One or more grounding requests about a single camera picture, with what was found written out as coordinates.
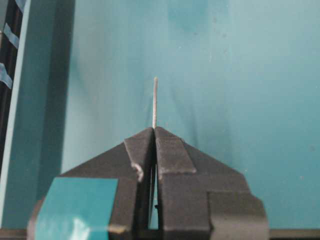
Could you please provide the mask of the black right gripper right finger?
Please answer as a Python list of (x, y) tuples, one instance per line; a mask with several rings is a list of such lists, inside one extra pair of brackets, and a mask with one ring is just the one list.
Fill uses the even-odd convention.
[(162, 127), (154, 133), (164, 239), (265, 239), (264, 205), (242, 173)]

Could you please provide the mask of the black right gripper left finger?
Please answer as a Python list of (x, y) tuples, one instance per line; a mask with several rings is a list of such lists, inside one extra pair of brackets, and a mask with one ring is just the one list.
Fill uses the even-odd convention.
[(56, 176), (35, 206), (29, 240), (132, 240), (148, 226), (153, 129)]

